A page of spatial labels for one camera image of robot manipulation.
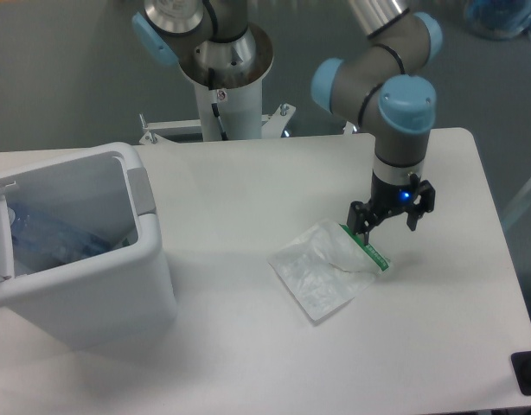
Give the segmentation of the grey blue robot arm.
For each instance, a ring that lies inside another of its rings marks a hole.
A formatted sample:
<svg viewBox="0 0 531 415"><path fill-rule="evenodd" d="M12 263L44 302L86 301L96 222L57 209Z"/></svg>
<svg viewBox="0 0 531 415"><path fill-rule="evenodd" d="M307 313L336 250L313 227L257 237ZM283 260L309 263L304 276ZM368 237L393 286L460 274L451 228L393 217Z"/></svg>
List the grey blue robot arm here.
<svg viewBox="0 0 531 415"><path fill-rule="evenodd" d="M438 22L412 13L405 1L350 4L369 41L352 61L332 58L314 73L310 93L325 111L374 136L368 201L349 207L349 233L367 241L384 220L405 214L410 229L434 209L435 191L422 177L436 116L436 92L418 71L442 46ZM249 21L244 1L147 1L131 26L149 54L177 66L193 84L207 141L265 136L262 81L272 42Z"/></svg>

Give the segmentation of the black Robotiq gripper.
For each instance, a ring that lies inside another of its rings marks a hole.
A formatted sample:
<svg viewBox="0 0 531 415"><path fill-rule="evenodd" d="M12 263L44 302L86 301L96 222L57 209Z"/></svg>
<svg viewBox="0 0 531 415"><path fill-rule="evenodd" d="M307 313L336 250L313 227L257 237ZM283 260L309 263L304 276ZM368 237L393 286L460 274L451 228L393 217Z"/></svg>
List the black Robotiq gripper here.
<svg viewBox="0 0 531 415"><path fill-rule="evenodd" d="M369 234L385 219L407 212L406 224L415 231L419 220L434 207L435 188L429 181L421 182L417 174L408 175L403 185L397 185L373 173L369 202L350 203L346 226L352 236L368 246Z"/></svg>

